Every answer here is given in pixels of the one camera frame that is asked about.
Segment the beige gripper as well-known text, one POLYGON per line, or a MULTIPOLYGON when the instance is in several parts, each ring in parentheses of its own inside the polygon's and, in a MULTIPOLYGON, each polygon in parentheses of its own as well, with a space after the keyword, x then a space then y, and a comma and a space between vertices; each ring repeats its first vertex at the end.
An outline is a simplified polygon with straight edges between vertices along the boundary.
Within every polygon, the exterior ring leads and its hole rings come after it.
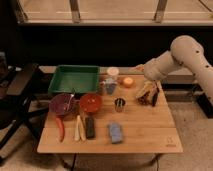
POLYGON ((143 97, 145 94, 148 94, 149 98, 152 98, 154 94, 158 91, 158 86, 156 82, 145 81, 143 87, 136 93, 136 97, 143 97))

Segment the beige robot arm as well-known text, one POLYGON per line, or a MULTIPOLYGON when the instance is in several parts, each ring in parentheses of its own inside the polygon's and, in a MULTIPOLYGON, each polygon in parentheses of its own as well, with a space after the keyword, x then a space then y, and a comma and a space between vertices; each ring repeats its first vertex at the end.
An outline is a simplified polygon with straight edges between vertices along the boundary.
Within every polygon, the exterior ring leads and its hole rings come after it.
POLYGON ((145 64, 135 66, 150 81, 159 81, 173 71, 186 67, 194 75, 213 106, 213 66, 204 56, 203 46, 193 37, 182 35, 175 38, 170 49, 145 64))

